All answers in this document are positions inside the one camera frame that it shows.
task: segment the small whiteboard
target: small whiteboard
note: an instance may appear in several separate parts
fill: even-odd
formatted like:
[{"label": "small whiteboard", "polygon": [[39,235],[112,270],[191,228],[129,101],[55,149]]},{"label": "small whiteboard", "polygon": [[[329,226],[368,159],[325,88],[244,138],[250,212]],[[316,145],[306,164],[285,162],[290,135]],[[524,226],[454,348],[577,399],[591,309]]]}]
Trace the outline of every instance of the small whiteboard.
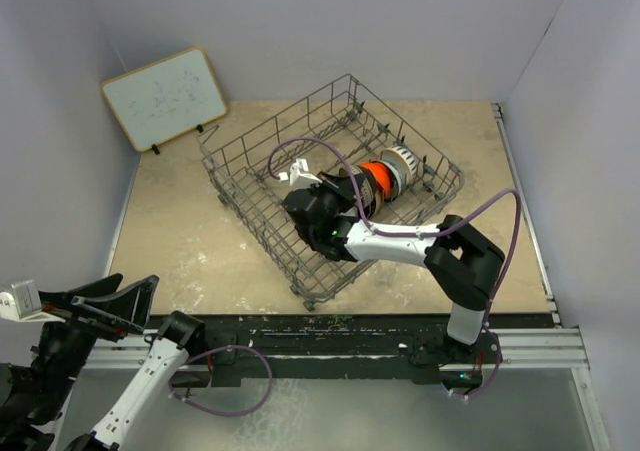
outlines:
[{"label": "small whiteboard", "polygon": [[227,112],[200,48],[106,81],[102,94],[137,151],[146,151]]}]

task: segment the gray wall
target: gray wall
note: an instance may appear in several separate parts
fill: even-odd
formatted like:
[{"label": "gray wall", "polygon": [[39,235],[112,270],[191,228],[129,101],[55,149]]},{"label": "gray wall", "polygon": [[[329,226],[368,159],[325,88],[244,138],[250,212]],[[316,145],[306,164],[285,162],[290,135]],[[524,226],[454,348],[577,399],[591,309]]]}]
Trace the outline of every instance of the gray wall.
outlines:
[{"label": "gray wall", "polygon": [[640,0],[565,0],[506,126],[565,325],[579,324],[616,449],[638,449]]},{"label": "gray wall", "polygon": [[205,47],[229,99],[345,72],[383,98],[502,100],[562,0],[94,0],[127,67]]},{"label": "gray wall", "polygon": [[[90,0],[0,0],[0,279],[102,275],[136,155],[99,84],[123,72]],[[38,326],[0,321],[0,361]]]}]

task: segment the wire basket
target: wire basket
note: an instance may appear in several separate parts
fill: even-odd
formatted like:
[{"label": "wire basket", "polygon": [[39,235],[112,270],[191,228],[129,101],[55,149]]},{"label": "wire basket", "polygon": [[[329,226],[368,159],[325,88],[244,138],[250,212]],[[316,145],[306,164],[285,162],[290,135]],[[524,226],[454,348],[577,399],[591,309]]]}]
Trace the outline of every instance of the wire basket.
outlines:
[{"label": "wire basket", "polygon": [[[281,206],[290,191],[288,184],[271,178],[267,157],[282,141],[314,136],[338,148],[350,163],[378,159],[382,149],[397,144],[422,159],[407,190],[386,203],[374,218],[388,224],[417,225],[442,211],[461,189],[460,168],[433,146],[413,126],[382,102],[353,76],[332,81],[285,108],[246,133],[210,149],[219,126],[199,136],[202,160],[218,191],[247,226],[274,263],[291,282],[291,291],[304,299],[312,311],[362,274],[373,261],[333,262],[301,241],[293,222]],[[336,172],[340,164],[323,146],[297,142],[274,156],[276,173],[288,171],[296,158],[307,159],[314,174]]]}]

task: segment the dish rack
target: dish rack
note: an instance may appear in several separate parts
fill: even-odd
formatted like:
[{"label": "dish rack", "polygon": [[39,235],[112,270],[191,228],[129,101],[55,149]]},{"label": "dish rack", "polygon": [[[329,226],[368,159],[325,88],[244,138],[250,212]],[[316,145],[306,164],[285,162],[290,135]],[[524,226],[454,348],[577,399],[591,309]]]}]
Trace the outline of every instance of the dish rack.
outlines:
[{"label": "dish rack", "polygon": [[[308,311],[324,303],[361,275],[373,261],[333,262],[301,241],[281,206],[290,191],[273,179],[267,157],[282,141],[314,136],[333,144],[350,163],[378,159],[384,148],[402,144],[422,162],[407,190],[385,206],[374,221],[417,225],[442,211],[464,183],[462,171],[393,109],[350,74],[314,91],[240,136],[224,140],[218,125],[199,137],[204,164],[220,201],[245,224],[302,297]],[[275,173],[307,159],[314,174],[336,172],[337,158],[314,142],[297,142],[273,159]]]}]

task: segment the wooden tabletop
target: wooden tabletop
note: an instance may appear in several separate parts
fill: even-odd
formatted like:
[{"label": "wooden tabletop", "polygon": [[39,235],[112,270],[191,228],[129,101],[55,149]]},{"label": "wooden tabletop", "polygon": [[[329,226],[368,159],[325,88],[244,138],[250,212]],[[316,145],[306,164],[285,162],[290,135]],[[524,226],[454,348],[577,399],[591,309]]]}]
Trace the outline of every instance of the wooden tabletop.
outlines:
[{"label": "wooden tabletop", "polygon": [[[235,102],[218,123],[224,139],[271,117],[287,102]],[[503,188],[513,186],[505,149],[488,102],[388,103],[464,172],[465,184],[444,214],[465,216]],[[152,312],[303,313],[276,265],[233,211],[217,199],[202,165],[196,132],[141,156],[115,250],[112,272],[133,282],[160,276]],[[474,225],[506,251],[513,199],[500,200]],[[430,222],[438,222],[438,216]],[[523,222],[518,247],[498,293],[495,312],[549,312],[539,266]],[[428,271],[379,262],[320,313],[445,313],[451,303]]]}]

